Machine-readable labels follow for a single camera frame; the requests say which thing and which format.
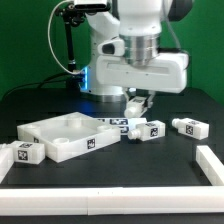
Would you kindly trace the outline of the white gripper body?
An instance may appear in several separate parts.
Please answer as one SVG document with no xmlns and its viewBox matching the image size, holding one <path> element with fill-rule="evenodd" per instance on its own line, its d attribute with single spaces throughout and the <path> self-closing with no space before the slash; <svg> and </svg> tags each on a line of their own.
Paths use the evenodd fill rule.
<svg viewBox="0 0 224 224">
<path fill-rule="evenodd" d="M 188 63 L 186 53 L 160 53 L 146 66 L 132 66 L 122 57 L 99 56 L 96 77 L 102 85 L 180 93 L 187 84 Z"/>
</svg>

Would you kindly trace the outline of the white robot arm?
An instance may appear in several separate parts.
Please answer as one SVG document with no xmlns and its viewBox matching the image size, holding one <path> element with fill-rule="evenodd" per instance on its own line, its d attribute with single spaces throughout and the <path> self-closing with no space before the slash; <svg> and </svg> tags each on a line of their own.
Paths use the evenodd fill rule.
<svg viewBox="0 0 224 224">
<path fill-rule="evenodd" d="M 159 46 L 161 23 L 180 21 L 194 0 L 109 0 L 113 10 L 89 15 L 91 61 L 86 93 L 103 102 L 138 95 L 179 93 L 187 84 L 189 55 Z"/>
</svg>

